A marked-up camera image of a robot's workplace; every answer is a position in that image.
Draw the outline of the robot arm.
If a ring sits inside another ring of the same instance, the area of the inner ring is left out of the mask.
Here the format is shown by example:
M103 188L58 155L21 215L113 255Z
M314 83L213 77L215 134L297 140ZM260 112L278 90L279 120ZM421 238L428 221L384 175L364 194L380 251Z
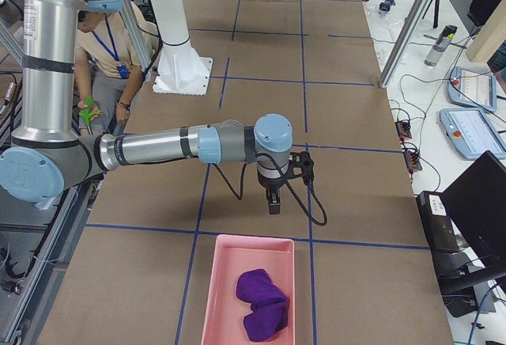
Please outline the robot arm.
M197 158L257 165L269 212L278 214L293 143L290 122L269 114L252 126L235 120L143 135L83 137L71 129L77 14L124 10L129 0L24 0L23 107L1 156L1 186L37 203L120 166Z

